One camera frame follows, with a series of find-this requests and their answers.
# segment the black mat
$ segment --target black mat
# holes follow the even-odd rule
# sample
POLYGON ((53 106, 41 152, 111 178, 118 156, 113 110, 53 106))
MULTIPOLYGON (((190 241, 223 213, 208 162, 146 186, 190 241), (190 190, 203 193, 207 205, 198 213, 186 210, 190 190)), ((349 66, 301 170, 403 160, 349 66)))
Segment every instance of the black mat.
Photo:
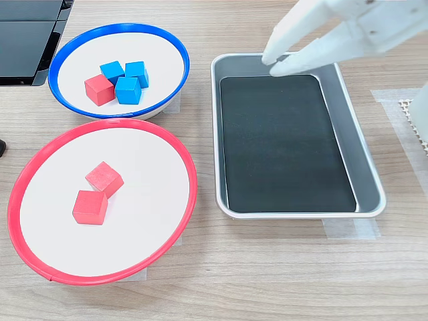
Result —
POLYGON ((220 89, 231 210, 355 211, 316 78, 232 77, 220 89))

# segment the blue cube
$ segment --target blue cube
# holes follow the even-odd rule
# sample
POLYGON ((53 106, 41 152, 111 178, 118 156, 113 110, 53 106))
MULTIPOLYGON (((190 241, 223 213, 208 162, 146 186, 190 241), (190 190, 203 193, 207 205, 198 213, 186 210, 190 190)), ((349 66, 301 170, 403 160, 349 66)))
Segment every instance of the blue cube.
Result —
POLYGON ((115 90, 119 104, 137 105, 140 102, 141 88, 137 78, 119 77, 115 90))
POLYGON ((144 62, 129 62, 125 64, 126 77, 137 77, 141 88, 148 87, 148 74, 144 62))
POLYGON ((106 76, 113 85, 116 85, 119 77, 125 76, 125 72, 117 60, 115 62, 109 62, 108 64, 101 65, 100 68, 101 73, 106 76))

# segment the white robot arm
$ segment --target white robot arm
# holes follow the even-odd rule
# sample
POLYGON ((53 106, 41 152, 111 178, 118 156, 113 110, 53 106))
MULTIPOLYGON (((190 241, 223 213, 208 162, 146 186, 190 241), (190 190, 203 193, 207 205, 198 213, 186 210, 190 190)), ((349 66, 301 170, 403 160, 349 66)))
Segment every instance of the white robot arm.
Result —
MULTIPOLYGON (((428 0, 300 0, 274 28, 262 62, 273 65, 272 76, 287 76, 334 62, 382 55, 424 30, 428 30, 428 0), (294 55, 277 61, 333 17, 342 23, 294 55)), ((419 134, 428 141, 428 84, 409 111, 419 134)))

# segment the table surface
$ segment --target table surface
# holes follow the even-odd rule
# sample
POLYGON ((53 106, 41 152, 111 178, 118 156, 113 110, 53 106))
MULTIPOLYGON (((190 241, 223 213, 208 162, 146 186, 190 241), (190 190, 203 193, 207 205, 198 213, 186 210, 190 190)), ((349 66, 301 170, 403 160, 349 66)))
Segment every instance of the table surface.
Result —
MULTIPOLYGON (((88 122, 62 107, 47 84, 0 88, 1 320, 426 320, 428 202, 383 107, 370 90, 418 88, 428 80, 428 34, 385 58, 341 64, 387 192, 376 240, 329 239, 322 221, 234 221, 215 204, 209 64, 225 53, 261 52, 295 1, 76 1, 62 37, 116 22, 155 24, 191 57, 181 112, 150 121, 193 156, 198 203, 183 234, 147 269, 147 280, 91 288, 49 283, 16 254, 7 202, 30 158, 88 122)), ((301 41, 306 45, 335 22, 301 41)))

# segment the metal tray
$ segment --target metal tray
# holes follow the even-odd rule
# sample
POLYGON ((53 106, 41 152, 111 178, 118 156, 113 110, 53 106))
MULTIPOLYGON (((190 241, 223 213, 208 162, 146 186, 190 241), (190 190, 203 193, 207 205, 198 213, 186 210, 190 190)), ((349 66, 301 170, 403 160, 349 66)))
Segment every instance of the metal tray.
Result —
POLYGON ((215 196, 218 206, 228 216, 235 219, 368 218, 377 216, 385 209, 385 192, 362 135, 338 65, 324 66, 305 74, 314 76, 319 82, 344 168, 352 187, 356 203, 355 211, 344 213, 319 211, 238 213, 229 208, 220 81, 228 77, 269 76, 269 68, 261 63, 261 54, 246 53, 225 54, 215 58, 211 64, 215 196))

